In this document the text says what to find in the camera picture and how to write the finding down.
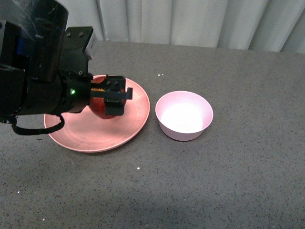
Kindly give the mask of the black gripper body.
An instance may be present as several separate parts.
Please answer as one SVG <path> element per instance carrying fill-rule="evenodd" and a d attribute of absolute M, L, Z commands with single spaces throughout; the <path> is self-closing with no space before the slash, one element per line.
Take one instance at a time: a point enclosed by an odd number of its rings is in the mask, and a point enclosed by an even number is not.
<path fill-rule="evenodd" d="M 91 80 L 89 61 L 93 58 L 93 27 L 68 27 L 58 67 L 61 101 L 55 113 L 80 113 L 89 104 Z"/>

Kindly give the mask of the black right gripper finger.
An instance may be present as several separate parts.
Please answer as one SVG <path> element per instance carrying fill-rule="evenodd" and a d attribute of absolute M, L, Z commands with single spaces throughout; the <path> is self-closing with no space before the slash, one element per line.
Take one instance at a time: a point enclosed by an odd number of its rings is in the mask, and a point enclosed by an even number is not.
<path fill-rule="evenodd" d="M 104 99 L 105 115 L 122 116 L 124 114 L 125 100 Z"/>

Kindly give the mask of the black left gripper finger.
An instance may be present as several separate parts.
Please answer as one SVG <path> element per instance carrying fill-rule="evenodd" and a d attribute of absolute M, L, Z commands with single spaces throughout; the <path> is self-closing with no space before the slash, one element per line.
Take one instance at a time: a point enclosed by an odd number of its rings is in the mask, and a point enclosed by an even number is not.
<path fill-rule="evenodd" d="M 126 88 L 123 76 L 95 76 L 91 81 L 91 97 L 110 100 L 132 100 L 132 88 Z"/>

